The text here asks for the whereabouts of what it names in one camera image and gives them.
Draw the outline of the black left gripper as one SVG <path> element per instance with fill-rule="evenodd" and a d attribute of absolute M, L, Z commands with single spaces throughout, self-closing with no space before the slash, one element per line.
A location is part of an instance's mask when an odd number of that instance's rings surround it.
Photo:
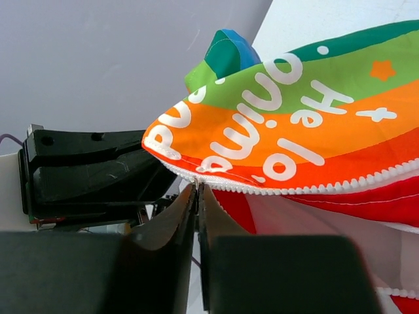
<path fill-rule="evenodd" d="M 139 222 L 176 176 L 142 146 L 144 132 L 32 131 L 18 152 L 23 212 L 59 228 Z"/>

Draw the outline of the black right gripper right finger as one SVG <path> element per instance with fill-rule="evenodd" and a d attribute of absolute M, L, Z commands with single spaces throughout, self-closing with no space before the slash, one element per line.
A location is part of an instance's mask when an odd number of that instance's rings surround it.
<path fill-rule="evenodd" d="M 209 313 L 381 313 L 360 250 L 340 235 L 253 235 L 198 186 L 202 299 Z"/>

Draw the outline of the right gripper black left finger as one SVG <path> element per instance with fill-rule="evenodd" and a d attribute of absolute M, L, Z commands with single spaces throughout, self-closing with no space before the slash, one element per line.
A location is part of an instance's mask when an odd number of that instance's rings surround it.
<path fill-rule="evenodd" d="M 196 188 L 129 235 L 1 234 L 2 313 L 184 313 Z"/>

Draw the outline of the colourful cartoon children's jacket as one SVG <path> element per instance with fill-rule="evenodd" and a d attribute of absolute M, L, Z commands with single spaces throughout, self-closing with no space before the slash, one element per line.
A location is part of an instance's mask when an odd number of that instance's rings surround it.
<path fill-rule="evenodd" d="M 255 234 L 345 234 L 385 313 L 418 312 L 418 21 L 261 61 L 218 31 L 143 148 Z"/>

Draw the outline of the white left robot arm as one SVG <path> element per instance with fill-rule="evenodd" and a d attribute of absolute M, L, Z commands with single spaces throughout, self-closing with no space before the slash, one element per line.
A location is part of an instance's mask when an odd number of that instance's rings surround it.
<path fill-rule="evenodd" d="M 78 231 L 147 222 L 176 179 L 141 146 L 143 131 L 77 132 L 32 125 L 1 157 L 3 231 Z"/>

